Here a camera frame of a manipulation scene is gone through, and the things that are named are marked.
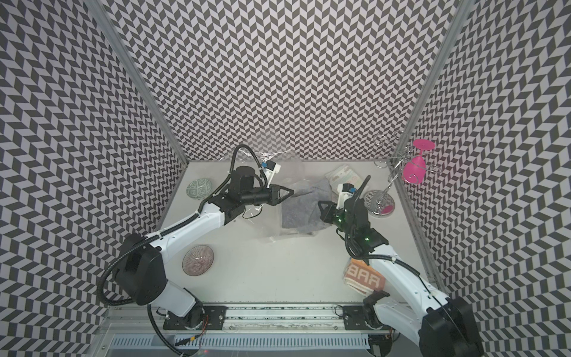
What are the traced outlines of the clear plastic vacuum bag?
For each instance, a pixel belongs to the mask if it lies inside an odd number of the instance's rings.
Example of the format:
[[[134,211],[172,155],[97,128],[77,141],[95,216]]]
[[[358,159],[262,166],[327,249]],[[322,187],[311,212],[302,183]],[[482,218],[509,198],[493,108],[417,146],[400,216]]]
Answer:
[[[316,162],[303,162],[293,150],[255,150],[260,163],[273,161],[281,166],[271,183],[294,191],[278,206],[260,204],[245,209],[241,220],[260,230],[274,242],[291,235],[313,236],[329,227],[321,218],[320,201],[337,202],[341,184],[361,186],[363,179],[347,164],[334,164],[335,169],[322,173]]]

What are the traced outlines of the grey towel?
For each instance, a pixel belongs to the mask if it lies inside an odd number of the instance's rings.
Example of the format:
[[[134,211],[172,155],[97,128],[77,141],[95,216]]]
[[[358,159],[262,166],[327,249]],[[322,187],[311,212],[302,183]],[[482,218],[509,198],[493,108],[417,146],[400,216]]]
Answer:
[[[326,178],[318,181],[302,180],[291,188],[294,195],[281,204],[283,234],[313,235],[330,227],[320,219],[319,201],[330,201],[332,191]]]

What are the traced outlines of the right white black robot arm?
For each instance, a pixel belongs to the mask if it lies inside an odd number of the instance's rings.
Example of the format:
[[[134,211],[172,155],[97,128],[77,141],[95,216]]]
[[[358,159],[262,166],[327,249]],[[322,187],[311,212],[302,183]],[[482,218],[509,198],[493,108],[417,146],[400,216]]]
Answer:
[[[318,202],[321,219],[343,238],[350,257],[380,273],[405,304],[388,293],[364,301],[372,327],[392,327],[414,342],[423,356],[483,356],[485,351],[471,305],[438,290],[398,256],[388,240],[369,221],[363,199],[346,200],[341,207]]]

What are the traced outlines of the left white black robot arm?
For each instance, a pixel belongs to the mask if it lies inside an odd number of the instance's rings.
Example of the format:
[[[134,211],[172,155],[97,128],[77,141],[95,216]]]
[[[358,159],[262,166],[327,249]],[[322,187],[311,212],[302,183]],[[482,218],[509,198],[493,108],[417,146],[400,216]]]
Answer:
[[[245,213],[249,205],[277,206],[292,197],[294,190],[271,182],[279,170],[275,162],[257,169],[233,168],[193,215],[146,236],[129,235],[97,283],[98,300],[106,306],[157,306],[180,318],[185,328],[198,327],[205,314],[202,303],[169,280],[166,265],[197,239]]]

